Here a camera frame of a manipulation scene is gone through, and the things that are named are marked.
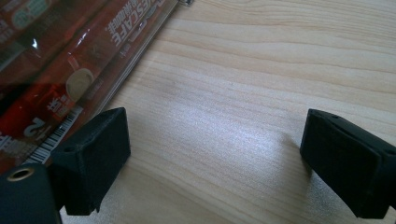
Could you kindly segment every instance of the black clamp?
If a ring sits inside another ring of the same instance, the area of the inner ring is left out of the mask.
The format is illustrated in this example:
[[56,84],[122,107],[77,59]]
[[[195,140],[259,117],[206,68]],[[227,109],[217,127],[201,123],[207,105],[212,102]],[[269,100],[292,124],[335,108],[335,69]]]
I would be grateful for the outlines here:
[[309,109],[300,153],[356,217],[384,218],[396,205],[396,147],[355,124]]
[[124,108],[101,113],[51,152],[52,164],[26,164],[0,175],[0,223],[62,223],[99,211],[131,155]]

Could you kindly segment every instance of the metal grommet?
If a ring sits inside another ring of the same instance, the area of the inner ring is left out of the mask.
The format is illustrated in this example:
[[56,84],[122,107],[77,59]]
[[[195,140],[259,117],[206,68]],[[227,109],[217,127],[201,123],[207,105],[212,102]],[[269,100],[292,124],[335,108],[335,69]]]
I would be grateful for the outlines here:
[[15,171],[14,173],[12,173],[12,175],[9,175],[7,177],[7,180],[11,181],[11,182],[20,181],[20,180],[23,180],[23,179],[31,176],[34,172],[35,172],[35,169],[33,169],[31,167],[23,168],[23,169]]

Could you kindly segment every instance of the wood grain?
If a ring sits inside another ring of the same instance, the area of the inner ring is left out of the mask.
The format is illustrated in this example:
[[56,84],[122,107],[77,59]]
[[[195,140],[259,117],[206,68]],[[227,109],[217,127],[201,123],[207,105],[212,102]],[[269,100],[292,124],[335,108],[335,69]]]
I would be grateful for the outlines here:
[[109,107],[132,152],[99,214],[64,223],[394,223],[355,218],[304,166],[308,108],[396,145],[396,2],[197,0]]

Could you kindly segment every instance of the light wood surface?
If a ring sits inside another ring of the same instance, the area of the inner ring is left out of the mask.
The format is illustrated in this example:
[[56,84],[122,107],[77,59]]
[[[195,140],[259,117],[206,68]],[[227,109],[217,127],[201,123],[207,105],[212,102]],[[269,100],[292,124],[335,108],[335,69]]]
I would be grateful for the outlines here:
[[394,223],[355,218],[299,154],[308,108],[396,145],[396,1],[179,6],[110,107],[132,157],[99,214],[64,223]]

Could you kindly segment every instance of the clear plastic case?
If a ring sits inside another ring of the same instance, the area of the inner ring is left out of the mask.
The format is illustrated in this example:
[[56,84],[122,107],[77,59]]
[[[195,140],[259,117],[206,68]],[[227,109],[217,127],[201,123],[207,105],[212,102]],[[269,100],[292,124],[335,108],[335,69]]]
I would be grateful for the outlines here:
[[8,0],[0,23],[15,2],[47,7],[0,49],[0,174],[45,162],[99,113],[178,3]]

